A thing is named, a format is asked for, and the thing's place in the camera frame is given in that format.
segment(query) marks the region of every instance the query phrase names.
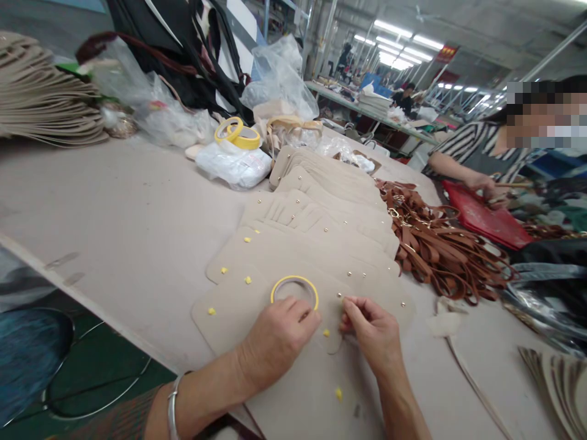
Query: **green floor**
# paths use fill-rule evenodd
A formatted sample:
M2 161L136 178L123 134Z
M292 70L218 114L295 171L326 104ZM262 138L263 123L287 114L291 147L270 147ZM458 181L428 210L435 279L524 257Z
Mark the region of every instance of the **green floor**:
M89 313L76 317L76 337L81 336L99 322L97 317ZM148 358L145 353L103 324L88 334L79 344L73 346L70 356L53 381L52 400L56 401L57 408L63 413L81 414L95 411L126 389L132 382L132 379L128 377L136 376L143 369ZM125 379L76 397L63 398L119 378ZM151 360L145 373L119 402L132 399L173 379L174 375L168 369ZM48 411L18 420L23 416L37 413L40 409L40 405L28 408L14 422L0 430L0 438L2 440L45 439L51 435L74 430L91 420L91 417L88 417L75 421L63 421L55 418Z

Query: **black hair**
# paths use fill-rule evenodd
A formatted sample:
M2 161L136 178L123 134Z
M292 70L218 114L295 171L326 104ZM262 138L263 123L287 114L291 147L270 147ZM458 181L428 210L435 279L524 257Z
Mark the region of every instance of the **black hair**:
M587 75L570 76L562 81L530 82L530 91L515 94L515 103L506 104L501 110L493 113L482 121L504 125L508 115L523 114L524 104L557 104L562 103L562 94L587 93Z

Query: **silver bangle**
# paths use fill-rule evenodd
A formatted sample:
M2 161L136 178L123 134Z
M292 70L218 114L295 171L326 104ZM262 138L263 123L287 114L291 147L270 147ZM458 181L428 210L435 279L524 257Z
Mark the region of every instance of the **silver bangle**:
M169 424L169 440L180 440L179 435L177 435L177 425L175 424L175 397L177 396L179 382L181 382L182 378L185 375L186 373L178 376L177 379L175 379L175 382L173 382L173 391L167 397L167 400L169 400L169 406L167 409L167 419Z

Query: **white table surface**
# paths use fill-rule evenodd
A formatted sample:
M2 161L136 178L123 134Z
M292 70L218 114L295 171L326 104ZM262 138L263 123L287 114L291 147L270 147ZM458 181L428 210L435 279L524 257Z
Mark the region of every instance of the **white table surface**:
M356 147L383 164L376 177L416 183L438 203L427 177ZM213 287L205 267L246 197L206 180L182 152L137 139L79 150L0 140L0 244L176 373L213 357L190 309ZM405 363L433 438L503 438L446 342L429 334L436 294L408 274L400 282L417 306L402 335ZM455 344L470 373L515 438L555 438L516 350L545 345L498 303L467 308Z
M323 97L334 101L336 103L339 103L340 105L343 105L351 110L356 111L357 113L370 117L373 120L376 120L384 125L388 125L391 128L394 128L395 130L399 130L405 134L408 134L410 136L413 136L414 138L419 139L420 141L424 141L428 144L432 144L432 145L438 145L439 142L434 139L432 136L429 136L426 133L422 133L420 131L417 131L413 128L407 128L404 127L401 124L398 124L395 121L392 121L389 118L382 118L381 116L377 115L374 112L370 112L367 109L361 108L359 107L357 104L352 103L351 101L349 101L348 99L346 99L345 97L343 97L341 94L336 93L333 90L330 90L329 88L318 84L317 82L314 81L306 81L306 87L308 87L308 89L315 91L318 95L322 95Z

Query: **yellow tape roll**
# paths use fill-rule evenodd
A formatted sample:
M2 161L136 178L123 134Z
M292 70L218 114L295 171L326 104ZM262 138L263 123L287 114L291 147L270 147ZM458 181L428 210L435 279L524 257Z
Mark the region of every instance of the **yellow tape roll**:
M295 282L295 280L301 280L304 282L304 283L302 283L304 286L309 286L314 291L314 296L316 297L316 304L314 305L314 310L318 310L318 291L316 290L314 284L312 284L312 282L309 279L301 277L301 276L297 276L297 275L289 275L289 276L283 277L282 279L277 281L277 283L275 283L275 285L271 289L271 303L272 304L275 301L275 291L277 290L277 288L281 284L283 284L284 281L287 281L287 280L292 280L294 282Z
M238 137L240 132L243 131L244 126L245 125L243 124L243 120L241 118L237 116L228 118L222 124L218 125L218 128L214 133L214 139L217 141L217 143L220 143L220 141L233 142Z
M227 127L227 130L230 135L234 132L235 129L233 125L229 125ZM256 150L260 146L260 140L261 137L259 136L259 133L257 133L256 130L253 130L252 128L248 127L243 127L238 136L231 142L241 150Z

